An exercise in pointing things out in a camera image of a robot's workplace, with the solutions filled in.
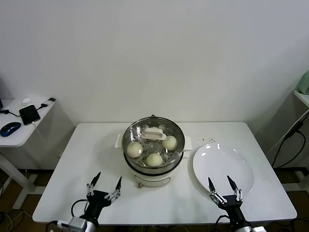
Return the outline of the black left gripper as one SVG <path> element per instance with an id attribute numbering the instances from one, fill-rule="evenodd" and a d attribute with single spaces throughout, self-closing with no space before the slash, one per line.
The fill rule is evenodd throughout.
<path id="1" fill-rule="evenodd" d="M 115 190 L 107 193 L 103 191 L 94 190 L 94 187 L 100 177 L 101 172 L 99 172 L 90 183 L 87 183 L 87 200 L 88 207 L 84 213 L 84 218 L 86 220 L 98 220 L 101 211 L 104 207 L 110 206 L 115 202 L 121 195 L 121 181 L 122 177 L 119 178 Z"/>

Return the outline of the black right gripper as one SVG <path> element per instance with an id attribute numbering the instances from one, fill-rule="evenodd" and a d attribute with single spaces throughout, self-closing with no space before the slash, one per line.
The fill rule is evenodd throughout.
<path id="1" fill-rule="evenodd" d="M 215 189 L 212 180 L 208 177 L 210 198 L 222 210 L 227 212 L 232 227 L 246 227 L 247 220 L 242 211 L 242 190 L 230 176 L 227 176 L 228 182 L 234 192 L 234 195 L 221 196 Z"/>

